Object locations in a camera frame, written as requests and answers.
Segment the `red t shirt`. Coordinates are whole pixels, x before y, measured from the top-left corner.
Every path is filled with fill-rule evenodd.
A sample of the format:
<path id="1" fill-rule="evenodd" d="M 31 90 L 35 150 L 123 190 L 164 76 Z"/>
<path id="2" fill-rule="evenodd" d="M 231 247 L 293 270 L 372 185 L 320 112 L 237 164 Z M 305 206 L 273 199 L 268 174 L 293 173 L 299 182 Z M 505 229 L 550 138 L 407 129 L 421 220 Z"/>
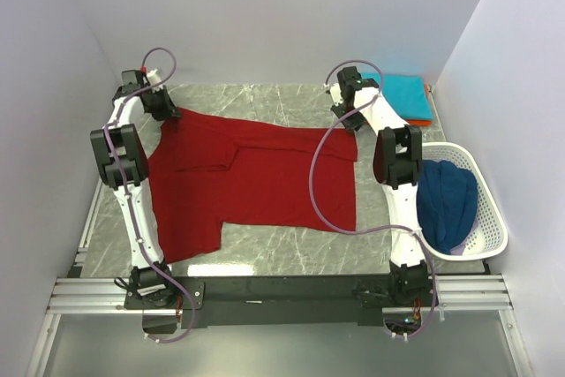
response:
<path id="1" fill-rule="evenodd" d="M 219 250 L 225 223 L 354 230 L 356 140 L 324 134 L 188 109 L 164 122 L 148 163 L 165 260 Z"/>

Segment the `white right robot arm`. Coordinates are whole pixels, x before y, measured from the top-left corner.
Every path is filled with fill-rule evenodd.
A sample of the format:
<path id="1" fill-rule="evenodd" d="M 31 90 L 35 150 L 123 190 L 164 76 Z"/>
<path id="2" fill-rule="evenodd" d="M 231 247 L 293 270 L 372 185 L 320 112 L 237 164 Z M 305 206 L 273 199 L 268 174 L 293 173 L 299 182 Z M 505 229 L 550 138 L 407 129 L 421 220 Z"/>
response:
<path id="1" fill-rule="evenodd" d="M 367 125 L 376 134 L 373 175 L 388 203 L 391 234 L 388 297 L 397 305 L 408 305 L 431 289 L 416 207 L 423 136 L 384 97 L 383 74 L 365 78 L 354 64 L 346 61 L 331 71 L 337 82 L 327 87 L 327 93 L 334 102 L 331 110 L 347 131 Z"/>

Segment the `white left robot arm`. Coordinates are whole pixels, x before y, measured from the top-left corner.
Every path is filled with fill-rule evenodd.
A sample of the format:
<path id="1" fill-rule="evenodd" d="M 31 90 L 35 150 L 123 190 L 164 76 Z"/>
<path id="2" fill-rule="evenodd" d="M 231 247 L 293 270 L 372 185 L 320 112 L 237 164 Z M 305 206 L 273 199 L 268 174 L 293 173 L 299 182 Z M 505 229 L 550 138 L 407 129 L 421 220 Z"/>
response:
<path id="1" fill-rule="evenodd" d="M 122 85 L 113 99 L 113 111 L 101 129 L 90 132 L 102 183 L 110 188 L 122 212 L 129 238 L 132 270 L 115 284 L 128 301 L 149 307 L 172 305 L 178 288 L 159 246 L 149 186 L 149 164 L 135 121 L 148 114 L 157 122 L 181 117 L 157 70 L 122 72 Z"/>

